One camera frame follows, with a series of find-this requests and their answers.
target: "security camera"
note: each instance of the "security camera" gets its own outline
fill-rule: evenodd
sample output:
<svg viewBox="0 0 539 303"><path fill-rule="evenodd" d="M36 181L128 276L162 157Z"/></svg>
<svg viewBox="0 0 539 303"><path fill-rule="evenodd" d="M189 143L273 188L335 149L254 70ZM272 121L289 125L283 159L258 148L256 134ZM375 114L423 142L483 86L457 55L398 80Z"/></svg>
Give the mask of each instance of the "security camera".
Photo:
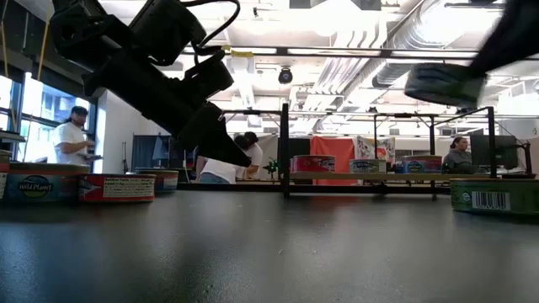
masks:
<svg viewBox="0 0 539 303"><path fill-rule="evenodd" d="M279 83L280 84L288 84L292 82L292 79L294 77L292 76L292 72L290 71L290 68L283 67L280 69L279 73Z"/></svg>

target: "barcode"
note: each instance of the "barcode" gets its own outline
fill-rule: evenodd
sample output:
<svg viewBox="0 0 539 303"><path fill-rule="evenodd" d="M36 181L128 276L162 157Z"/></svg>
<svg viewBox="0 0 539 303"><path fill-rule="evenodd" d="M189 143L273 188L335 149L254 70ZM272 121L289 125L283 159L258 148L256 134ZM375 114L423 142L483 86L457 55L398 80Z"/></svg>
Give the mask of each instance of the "barcode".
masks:
<svg viewBox="0 0 539 303"><path fill-rule="evenodd" d="M472 192L472 207L480 210L511 210L509 193Z"/></svg>

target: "black table surface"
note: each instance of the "black table surface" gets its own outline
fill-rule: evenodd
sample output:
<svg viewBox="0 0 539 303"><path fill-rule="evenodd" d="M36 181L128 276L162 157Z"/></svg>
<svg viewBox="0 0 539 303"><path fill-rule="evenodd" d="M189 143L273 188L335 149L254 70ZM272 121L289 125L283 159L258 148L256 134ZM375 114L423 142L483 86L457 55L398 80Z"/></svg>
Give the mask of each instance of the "black table surface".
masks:
<svg viewBox="0 0 539 303"><path fill-rule="evenodd" d="M537 302L539 225L430 197L0 208L0 302Z"/></svg>

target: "white shirt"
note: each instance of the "white shirt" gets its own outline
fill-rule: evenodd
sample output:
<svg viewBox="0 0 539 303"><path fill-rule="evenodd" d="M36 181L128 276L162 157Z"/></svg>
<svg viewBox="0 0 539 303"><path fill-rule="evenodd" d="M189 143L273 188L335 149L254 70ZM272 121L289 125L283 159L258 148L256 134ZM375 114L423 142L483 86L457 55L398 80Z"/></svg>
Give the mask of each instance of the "white shirt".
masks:
<svg viewBox="0 0 539 303"><path fill-rule="evenodd" d="M51 159L48 159L48 163L60 163L60 164L78 164L86 165L84 156L81 154L87 153L87 148L84 147L80 151L76 151L71 154L62 153L60 150L61 143L80 143L86 141L83 130L75 126L71 122L58 125L52 131L52 145L54 146L54 153L51 155Z"/></svg>
<svg viewBox="0 0 539 303"><path fill-rule="evenodd" d="M202 173L211 173L214 176L224 178L227 180L230 184L236 183L236 172L239 169L239 166L221 162L214 159L207 159L204 168L202 169Z"/></svg>
<svg viewBox="0 0 539 303"><path fill-rule="evenodd" d="M247 155L247 157L249 157L249 159L251 159L251 166L259 167L259 170L256 171L256 173L254 173L253 176L251 176L252 178L258 178L259 173L260 173L260 168L262 167L262 157L264 156L264 152L262 151L262 148L258 144L254 143L253 146L251 146L251 148L249 148L245 152L245 154ZM245 167L241 167L238 170L236 177L243 178L244 172L245 172Z"/></svg>

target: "black robotic arm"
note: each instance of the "black robotic arm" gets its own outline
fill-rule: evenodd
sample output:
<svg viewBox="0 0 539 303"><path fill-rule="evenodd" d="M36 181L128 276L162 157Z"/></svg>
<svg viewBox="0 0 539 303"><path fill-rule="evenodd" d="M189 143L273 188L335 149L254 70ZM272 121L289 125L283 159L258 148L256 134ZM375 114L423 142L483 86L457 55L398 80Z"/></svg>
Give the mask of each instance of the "black robotic arm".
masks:
<svg viewBox="0 0 539 303"><path fill-rule="evenodd" d="M51 35L56 51L88 70L88 96L105 88L155 121L183 148L199 147L204 157L248 167L250 160L227 134L222 111L207 99L233 84L219 46L204 47L206 32L188 6L219 0L147 0L129 26L107 14L97 0L53 0ZM227 0L237 5L237 0ZM187 44L207 60L184 73L165 77L155 66L172 65Z"/></svg>

